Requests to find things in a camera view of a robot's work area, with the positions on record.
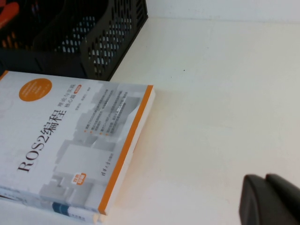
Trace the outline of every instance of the book cover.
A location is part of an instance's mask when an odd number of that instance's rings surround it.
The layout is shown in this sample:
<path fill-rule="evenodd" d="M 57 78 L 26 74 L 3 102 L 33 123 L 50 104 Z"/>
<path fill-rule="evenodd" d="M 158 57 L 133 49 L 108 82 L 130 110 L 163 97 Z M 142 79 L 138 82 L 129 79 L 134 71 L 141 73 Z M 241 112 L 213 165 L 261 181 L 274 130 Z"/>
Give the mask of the book cover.
<path fill-rule="evenodd" d="M 106 214 L 153 100 L 149 85 L 5 72 L 0 195 Z"/>

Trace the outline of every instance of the black mesh crate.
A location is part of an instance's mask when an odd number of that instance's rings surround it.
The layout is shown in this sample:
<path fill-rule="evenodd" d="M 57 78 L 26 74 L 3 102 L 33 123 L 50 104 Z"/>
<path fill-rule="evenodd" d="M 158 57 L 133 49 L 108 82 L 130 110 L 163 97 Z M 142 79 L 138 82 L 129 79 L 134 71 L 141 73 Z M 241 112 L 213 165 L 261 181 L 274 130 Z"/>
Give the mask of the black mesh crate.
<path fill-rule="evenodd" d="M 65 0 L 32 51 L 0 49 L 0 67 L 109 80 L 147 18 L 145 0 Z"/>

